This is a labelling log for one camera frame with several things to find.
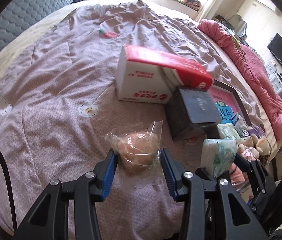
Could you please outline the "green white tissue pack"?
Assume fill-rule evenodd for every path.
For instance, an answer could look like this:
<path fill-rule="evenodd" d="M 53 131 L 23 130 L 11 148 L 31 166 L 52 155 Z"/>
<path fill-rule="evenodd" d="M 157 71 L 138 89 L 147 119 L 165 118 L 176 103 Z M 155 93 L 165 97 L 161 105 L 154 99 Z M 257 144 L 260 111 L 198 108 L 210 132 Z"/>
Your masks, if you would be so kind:
<path fill-rule="evenodd" d="M 206 131 L 203 141 L 200 167 L 213 178 L 227 172 L 237 153 L 239 136 L 231 124 L 218 124 Z"/>

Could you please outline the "leopard print soft item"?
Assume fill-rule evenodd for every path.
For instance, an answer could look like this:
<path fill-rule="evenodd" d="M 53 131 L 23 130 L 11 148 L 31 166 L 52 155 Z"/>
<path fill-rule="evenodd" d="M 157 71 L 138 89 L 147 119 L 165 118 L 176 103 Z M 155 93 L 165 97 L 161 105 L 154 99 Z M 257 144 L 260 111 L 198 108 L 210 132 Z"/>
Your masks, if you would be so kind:
<path fill-rule="evenodd" d="M 264 167 L 268 167 L 269 163 L 271 161 L 270 159 L 271 155 L 260 155 L 259 160 L 263 164 Z"/>

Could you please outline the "pink cloth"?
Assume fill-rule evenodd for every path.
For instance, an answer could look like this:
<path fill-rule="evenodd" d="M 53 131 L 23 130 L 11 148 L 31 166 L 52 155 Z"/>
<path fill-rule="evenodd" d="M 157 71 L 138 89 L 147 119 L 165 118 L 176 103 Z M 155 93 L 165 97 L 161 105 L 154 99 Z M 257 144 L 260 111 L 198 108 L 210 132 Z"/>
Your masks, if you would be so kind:
<path fill-rule="evenodd" d="M 239 185 L 245 182 L 242 171 L 237 167 L 235 163 L 231 165 L 229 173 L 232 185 Z"/>

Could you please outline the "cream bear purple dress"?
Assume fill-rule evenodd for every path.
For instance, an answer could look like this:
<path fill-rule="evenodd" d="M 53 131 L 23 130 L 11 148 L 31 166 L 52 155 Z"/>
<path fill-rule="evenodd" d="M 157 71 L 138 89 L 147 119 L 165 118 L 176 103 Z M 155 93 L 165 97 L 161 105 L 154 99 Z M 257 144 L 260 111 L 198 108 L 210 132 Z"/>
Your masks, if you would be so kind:
<path fill-rule="evenodd" d="M 248 133 L 250 137 L 252 137 L 254 147 L 257 149 L 259 154 L 262 156 L 270 155 L 270 144 L 264 132 L 259 127 L 250 127 Z"/>

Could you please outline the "cream bear pink dress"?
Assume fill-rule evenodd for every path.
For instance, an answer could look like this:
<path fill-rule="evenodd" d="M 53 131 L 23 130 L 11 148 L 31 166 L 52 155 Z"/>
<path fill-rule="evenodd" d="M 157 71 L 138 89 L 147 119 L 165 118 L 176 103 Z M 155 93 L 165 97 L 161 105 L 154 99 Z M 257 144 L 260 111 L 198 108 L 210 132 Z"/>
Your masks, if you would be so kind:
<path fill-rule="evenodd" d="M 254 148 L 253 139 L 251 136 L 237 139 L 238 149 L 237 153 L 246 160 L 259 159 L 259 152 Z"/>

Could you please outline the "clear packet with beads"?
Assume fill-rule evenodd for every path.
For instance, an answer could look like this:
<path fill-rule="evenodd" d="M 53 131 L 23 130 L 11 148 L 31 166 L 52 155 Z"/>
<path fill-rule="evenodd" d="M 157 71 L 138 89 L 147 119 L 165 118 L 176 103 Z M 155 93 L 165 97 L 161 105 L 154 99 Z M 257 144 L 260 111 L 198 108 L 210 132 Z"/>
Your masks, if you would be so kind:
<path fill-rule="evenodd" d="M 237 112 L 231 117 L 231 122 L 241 138 L 249 137 L 249 128 L 244 118 Z"/>

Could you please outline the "brown soft item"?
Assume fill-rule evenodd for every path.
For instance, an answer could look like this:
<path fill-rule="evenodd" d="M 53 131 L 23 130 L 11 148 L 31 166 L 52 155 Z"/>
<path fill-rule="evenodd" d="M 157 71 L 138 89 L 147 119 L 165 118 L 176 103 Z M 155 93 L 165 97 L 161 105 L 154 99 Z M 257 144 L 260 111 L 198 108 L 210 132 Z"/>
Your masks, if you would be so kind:
<path fill-rule="evenodd" d="M 162 128 L 162 121 L 154 121 L 149 126 L 139 122 L 106 133 L 105 140 L 118 155 L 127 176 L 148 172 L 158 164 Z"/>

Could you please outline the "dark navy box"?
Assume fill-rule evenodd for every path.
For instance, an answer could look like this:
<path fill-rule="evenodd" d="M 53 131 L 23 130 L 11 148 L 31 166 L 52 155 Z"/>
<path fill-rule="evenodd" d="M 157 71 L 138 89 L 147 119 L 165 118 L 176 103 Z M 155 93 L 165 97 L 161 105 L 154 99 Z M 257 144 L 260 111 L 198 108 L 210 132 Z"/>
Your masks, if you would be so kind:
<path fill-rule="evenodd" d="M 202 137 L 221 123 L 212 97 L 202 89 L 178 87 L 164 110 L 173 141 Z"/>

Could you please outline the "pink book tray box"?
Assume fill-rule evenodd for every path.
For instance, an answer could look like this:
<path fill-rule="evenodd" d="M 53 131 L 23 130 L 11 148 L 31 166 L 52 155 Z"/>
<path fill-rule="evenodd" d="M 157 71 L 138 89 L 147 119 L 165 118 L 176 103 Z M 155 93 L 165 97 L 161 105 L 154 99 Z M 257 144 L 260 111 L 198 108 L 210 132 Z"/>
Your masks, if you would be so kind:
<path fill-rule="evenodd" d="M 265 134 L 271 148 L 271 161 L 278 153 L 282 143 L 276 140 L 274 131 L 264 108 L 251 89 L 240 85 L 243 92 L 218 80 L 208 90 L 214 102 L 223 102 L 229 106 L 233 113 L 239 113 L 246 124 L 251 127 L 259 127 Z"/>

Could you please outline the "pink quilted comforter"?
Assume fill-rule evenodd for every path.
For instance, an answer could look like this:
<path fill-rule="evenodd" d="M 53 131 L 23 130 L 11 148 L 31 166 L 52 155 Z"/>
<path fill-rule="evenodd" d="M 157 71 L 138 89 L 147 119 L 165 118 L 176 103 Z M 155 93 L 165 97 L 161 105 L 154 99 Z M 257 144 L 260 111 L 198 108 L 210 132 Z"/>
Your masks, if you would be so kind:
<path fill-rule="evenodd" d="M 229 56 L 257 95 L 272 126 L 275 138 L 282 139 L 282 98 L 275 92 L 264 63 L 248 46 L 239 43 L 217 21 L 202 20 L 198 29 Z"/>

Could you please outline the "white drawer cabinet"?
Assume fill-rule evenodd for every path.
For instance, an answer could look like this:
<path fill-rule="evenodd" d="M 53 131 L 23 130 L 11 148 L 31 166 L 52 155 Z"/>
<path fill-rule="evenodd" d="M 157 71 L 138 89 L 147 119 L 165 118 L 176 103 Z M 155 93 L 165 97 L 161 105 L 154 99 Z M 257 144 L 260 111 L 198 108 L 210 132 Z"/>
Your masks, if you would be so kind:
<path fill-rule="evenodd" d="M 265 69 L 268 74 L 269 80 L 274 88 L 274 91 L 279 96 L 282 96 L 282 73 L 277 71 L 277 64 L 274 60 L 269 59 L 265 64 Z"/>

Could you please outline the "mauve strawberry bed sheet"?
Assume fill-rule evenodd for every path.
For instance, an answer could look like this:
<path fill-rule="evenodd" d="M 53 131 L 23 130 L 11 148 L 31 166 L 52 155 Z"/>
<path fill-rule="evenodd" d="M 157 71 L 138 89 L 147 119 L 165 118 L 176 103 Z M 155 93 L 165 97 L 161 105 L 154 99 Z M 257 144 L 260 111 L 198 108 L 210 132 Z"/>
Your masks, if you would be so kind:
<path fill-rule="evenodd" d="M 194 171 L 200 143 L 173 142 L 164 106 L 117 100 L 115 74 L 124 44 L 167 51 L 201 63 L 216 80 L 251 89 L 230 59 L 215 49 L 188 16 L 140 0 L 85 5 L 28 46 L 0 80 L 0 150 L 7 163 L 17 222 L 51 178 L 70 181 L 106 157 L 111 129 L 163 121 L 161 147 Z M 99 109 L 82 116 L 87 103 Z M 180 230 L 183 205 L 166 184 L 127 191 L 116 172 L 111 193 L 97 204 L 102 239 L 164 239 Z M 12 233 L 10 205 L 0 167 L 0 226 Z"/>

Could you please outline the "red white carton box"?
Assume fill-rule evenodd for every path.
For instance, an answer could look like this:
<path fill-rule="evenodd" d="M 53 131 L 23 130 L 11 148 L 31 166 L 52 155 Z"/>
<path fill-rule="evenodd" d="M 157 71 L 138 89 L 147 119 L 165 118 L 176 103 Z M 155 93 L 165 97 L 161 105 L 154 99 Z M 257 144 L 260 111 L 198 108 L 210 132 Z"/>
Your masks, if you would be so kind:
<path fill-rule="evenodd" d="M 166 104 L 178 87 L 208 90 L 213 82 L 194 60 L 130 44 L 121 49 L 116 71 L 120 101 Z"/>

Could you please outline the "green cloth on comforter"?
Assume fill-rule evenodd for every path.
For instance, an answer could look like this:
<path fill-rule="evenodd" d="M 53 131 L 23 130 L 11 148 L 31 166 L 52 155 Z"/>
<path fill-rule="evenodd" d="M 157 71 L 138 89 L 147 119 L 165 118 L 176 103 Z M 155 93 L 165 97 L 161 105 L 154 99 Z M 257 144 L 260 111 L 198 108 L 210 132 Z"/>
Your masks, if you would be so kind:
<path fill-rule="evenodd" d="M 231 29 L 227 29 L 227 32 L 231 35 L 231 36 L 233 36 L 233 38 L 235 38 L 237 41 L 238 41 L 238 43 L 240 43 L 240 44 L 243 44 L 243 45 L 247 45 L 247 43 L 245 42 L 245 40 L 243 40 L 241 37 L 239 37 L 233 30 L 231 30 Z"/>

